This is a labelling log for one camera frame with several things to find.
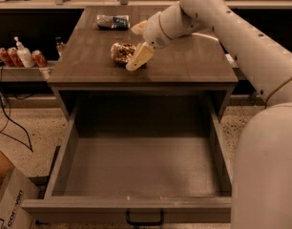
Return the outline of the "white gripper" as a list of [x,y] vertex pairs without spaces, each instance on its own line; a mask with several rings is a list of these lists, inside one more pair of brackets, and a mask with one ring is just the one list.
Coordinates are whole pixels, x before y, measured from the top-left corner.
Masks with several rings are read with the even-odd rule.
[[135,71],[147,63],[155,54],[155,49],[167,47],[171,39],[164,33],[160,23],[161,12],[157,12],[147,21],[141,21],[132,26],[131,31],[134,34],[143,34],[144,43],[139,43],[134,55],[126,65],[128,71]]

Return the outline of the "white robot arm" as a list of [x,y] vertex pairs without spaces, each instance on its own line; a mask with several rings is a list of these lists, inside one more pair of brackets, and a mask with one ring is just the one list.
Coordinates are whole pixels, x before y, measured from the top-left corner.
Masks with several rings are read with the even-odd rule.
[[178,0],[133,27],[134,71],[176,38],[206,27],[265,102],[243,129],[233,165],[231,229],[292,229],[292,52],[224,0]]

